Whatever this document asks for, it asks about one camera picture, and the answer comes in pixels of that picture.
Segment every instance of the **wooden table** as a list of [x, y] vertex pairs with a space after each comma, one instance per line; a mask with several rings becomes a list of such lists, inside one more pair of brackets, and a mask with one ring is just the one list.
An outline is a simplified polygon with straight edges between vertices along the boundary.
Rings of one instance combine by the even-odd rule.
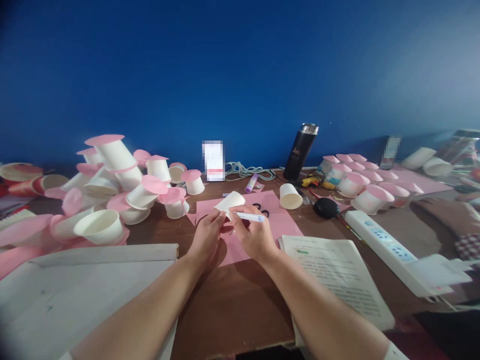
[[[196, 211], [197, 201], [219, 199], [223, 193], [234, 190], [244, 194], [247, 182], [247, 179], [243, 179], [206, 185], [202, 194], [187, 200], [190, 212]], [[283, 184], [279, 179], [262, 183], [265, 184], [264, 191], [273, 190], [277, 196]], [[314, 191], [320, 196], [329, 195], [324, 188]], [[314, 199], [308, 191], [305, 194]], [[456, 194], [451, 190], [428, 196], [453, 199]], [[59, 209], [45, 211], [46, 203], [51, 201], [57, 200], [35, 201], [32, 210], [37, 214], [59, 213]], [[289, 213], [305, 236], [354, 241], [378, 290], [396, 318], [444, 307], [414, 296], [385, 263], [337, 219], [318, 217], [311, 205], [289, 210]], [[374, 219], [419, 258], [435, 253], [447, 258], [458, 257], [454, 247], [455, 236], [433, 216], [414, 205], [379, 212]], [[147, 220], [129, 228], [129, 245], [178, 243], [179, 256], [185, 255], [189, 249], [196, 229], [186, 216], [177, 220], [169, 219], [160, 204], [155, 204]], [[226, 251], [225, 243], [220, 240], [216, 264], [220, 264]], [[477, 276], [474, 282], [457, 285], [453, 294], [444, 297], [454, 304], [478, 299], [479, 284], [480, 276]], [[288, 344], [294, 340], [290, 311], [280, 292], [267, 273], [249, 259], [210, 269], [200, 278], [180, 315], [171, 358], [216, 359]]]

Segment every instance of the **black thermos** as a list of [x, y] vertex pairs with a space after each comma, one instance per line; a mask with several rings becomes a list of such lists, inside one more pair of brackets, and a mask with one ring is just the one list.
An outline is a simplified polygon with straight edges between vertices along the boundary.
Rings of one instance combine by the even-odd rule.
[[318, 133], [319, 127], [315, 124], [302, 124], [300, 126], [300, 130], [296, 133], [295, 142], [291, 148], [290, 157], [283, 171], [283, 177], [286, 180], [296, 181], [299, 178], [307, 155]]

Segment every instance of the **white cardboard box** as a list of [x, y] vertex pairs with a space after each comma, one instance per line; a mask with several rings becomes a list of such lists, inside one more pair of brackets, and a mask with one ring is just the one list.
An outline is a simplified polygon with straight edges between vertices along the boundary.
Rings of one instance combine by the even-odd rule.
[[[177, 244], [152, 244], [78, 248], [27, 261], [0, 281], [2, 340], [20, 359], [60, 359], [177, 256]], [[157, 359], [170, 359], [176, 328]]]

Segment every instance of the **black scissors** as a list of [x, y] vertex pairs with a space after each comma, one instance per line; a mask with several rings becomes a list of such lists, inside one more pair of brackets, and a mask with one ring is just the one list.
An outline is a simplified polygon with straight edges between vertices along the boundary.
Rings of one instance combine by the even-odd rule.
[[[252, 204], [254, 207], [256, 207], [258, 210], [260, 210], [262, 208], [262, 206], [259, 204], [259, 203], [254, 203]], [[266, 216], [267, 218], [270, 216], [270, 213], [268, 210], [261, 210], [260, 211], [264, 216]]]

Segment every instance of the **purple glue stick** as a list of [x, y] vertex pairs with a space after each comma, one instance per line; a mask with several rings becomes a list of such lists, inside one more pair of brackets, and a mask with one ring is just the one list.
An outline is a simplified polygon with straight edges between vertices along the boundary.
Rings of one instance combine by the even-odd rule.
[[245, 192], [247, 194], [250, 194], [252, 192], [252, 189], [254, 188], [255, 186], [255, 183], [257, 182], [257, 179], [259, 178], [259, 175], [258, 174], [253, 174], [253, 176], [251, 177], [250, 181], [248, 182], [248, 185], [246, 186], [245, 188]]

